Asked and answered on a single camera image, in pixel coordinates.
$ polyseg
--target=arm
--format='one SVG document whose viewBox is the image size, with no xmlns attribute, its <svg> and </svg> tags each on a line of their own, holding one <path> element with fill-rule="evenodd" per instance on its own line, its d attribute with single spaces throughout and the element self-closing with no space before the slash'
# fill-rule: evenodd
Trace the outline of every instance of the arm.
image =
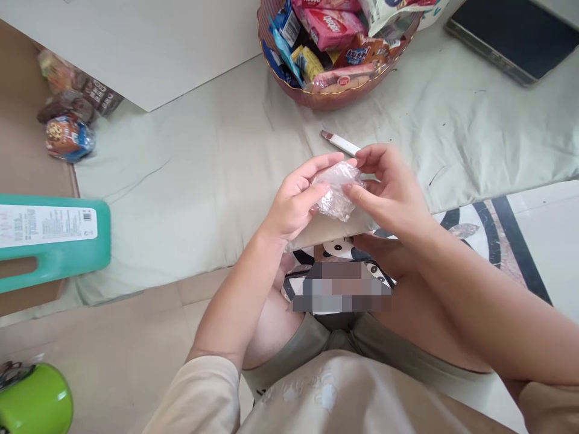
<svg viewBox="0 0 579 434">
<path fill-rule="evenodd" d="M 358 167 L 376 174 L 353 202 L 413 253 L 418 270 L 457 328 L 503 380 L 579 385 L 579 327 L 519 286 L 432 219 L 395 148 L 372 145 Z"/>
<path fill-rule="evenodd" d="M 282 253 L 313 218 L 312 206 L 329 190 L 328 184 L 311 186 L 310 179 L 343 158 L 342 153 L 314 157 L 284 179 L 265 221 L 211 299 L 187 362 L 212 354 L 231 360 L 241 371 Z"/>
</svg>

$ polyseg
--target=t-shirt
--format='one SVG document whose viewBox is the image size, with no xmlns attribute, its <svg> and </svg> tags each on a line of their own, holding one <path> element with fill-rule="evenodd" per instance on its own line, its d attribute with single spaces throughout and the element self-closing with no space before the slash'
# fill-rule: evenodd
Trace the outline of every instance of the t-shirt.
<svg viewBox="0 0 579 434">
<path fill-rule="evenodd" d="M 188 362 L 145 433 L 493 433 L 512 431 L 408 375 L 343 350 L 279 380 L 239 425 L 239 374 L 229 360 Z M 579 433 L 579 388 L 529 383 L 519 406 L 531 434 Z"/>
</svg>

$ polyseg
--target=green bowl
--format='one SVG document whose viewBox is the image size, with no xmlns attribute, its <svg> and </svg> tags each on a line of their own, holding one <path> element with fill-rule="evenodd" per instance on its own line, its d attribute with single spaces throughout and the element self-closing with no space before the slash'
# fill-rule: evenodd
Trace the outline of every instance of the green bowl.
<svg viewBox="0 0 579 434">
<path fill-rule="evenodd" d="M 0 427 L 10 434 L 66 434 L 72 413 L 72 394 L 65 378 L 46 363 L 0 391 Z"/>
</svg>

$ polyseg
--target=white board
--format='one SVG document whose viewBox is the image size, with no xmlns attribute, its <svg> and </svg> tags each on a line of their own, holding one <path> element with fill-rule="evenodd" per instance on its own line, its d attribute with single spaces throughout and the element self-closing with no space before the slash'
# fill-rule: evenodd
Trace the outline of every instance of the white board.
<svg viewBox="0 0 579 434">
<path fill-rule="evenodd" d="M 258 7 L 259 0 L 2 0 L 0 18 L 150 112 L 258 55 Z"/>
</svg>

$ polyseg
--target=floor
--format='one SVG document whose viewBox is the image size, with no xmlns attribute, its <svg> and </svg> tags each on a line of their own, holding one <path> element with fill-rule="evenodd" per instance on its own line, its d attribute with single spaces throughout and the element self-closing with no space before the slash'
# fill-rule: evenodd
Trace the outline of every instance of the floor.
<svg viewBox="0 0 579 434">
<path fill-rule="evenodd" d="M 510 196 L 555 308 L 579 323 L 579 181 Z M 71 433 L 140 433 L 183 364 L 209 299 L 228 270 L 152 288 L 137 297 L 0 329 L 0 362 L 42 356 L 67 378 L 75 403 Z M 252 408 L 242 381 L 242 419 Z M 485 413 L 525 433 L 497 382 Z"/>
</svg>

